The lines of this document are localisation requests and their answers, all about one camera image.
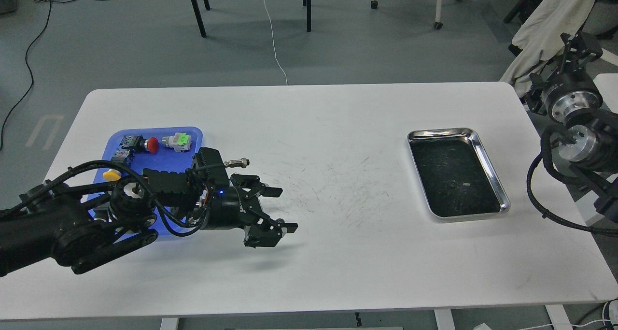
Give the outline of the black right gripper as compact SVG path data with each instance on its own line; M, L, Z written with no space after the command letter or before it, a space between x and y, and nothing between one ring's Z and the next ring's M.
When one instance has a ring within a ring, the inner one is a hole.
M604 102L585 69L604 51L596 37L584 31L561 33L560 38L560 76L545 81L540 74L530 74L531 88L524 95L524 103L532 114L547 115L556 123L568 125L598 110Z

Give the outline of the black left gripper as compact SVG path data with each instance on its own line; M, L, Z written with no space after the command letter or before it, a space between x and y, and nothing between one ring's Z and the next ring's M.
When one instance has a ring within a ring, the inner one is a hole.
M243 204L243 200L252 198L278 198L282 188L270 187L259 176L251 174L232 174L230 183L228 187L207 186L203 190L200 207L195 212L203 216L199 220L200 230L244 229L245 247L274 248L285 235L298 229L298 223L293 222L278 226L277 219L265 213L256 218Z

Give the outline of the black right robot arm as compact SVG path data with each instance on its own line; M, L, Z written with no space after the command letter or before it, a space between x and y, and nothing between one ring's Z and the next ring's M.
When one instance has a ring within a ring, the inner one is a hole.
M616 229L601 229L576 224L552 213L535 197L532 178L540 163L552 178L565 185L584 187L596 194L597 213L617 221L617 181L609 181L602 173L617 173L618 118L601 108L603 97L587 74L585 65L600 59L601 46L592 34L578 31L563 33L563 53L554 71L543 78L530 74L530 90L521 101L530 112L547 115L553 125L540 137L539 155L527 171L527 194L543 218L568 228L593 235L615 238Z

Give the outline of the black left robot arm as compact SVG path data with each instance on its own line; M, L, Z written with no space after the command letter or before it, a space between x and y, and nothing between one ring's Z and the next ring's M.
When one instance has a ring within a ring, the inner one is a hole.
M168 233L244 231L246 247L274 248L298 224L274 219L261 197L277 198L245 168L245 158L225 162L219 150L201 147L185 171L144 169L109 160L82 163L20 195L1 211L1 275L51 258L75 274L91 271L152 244L161 221Z

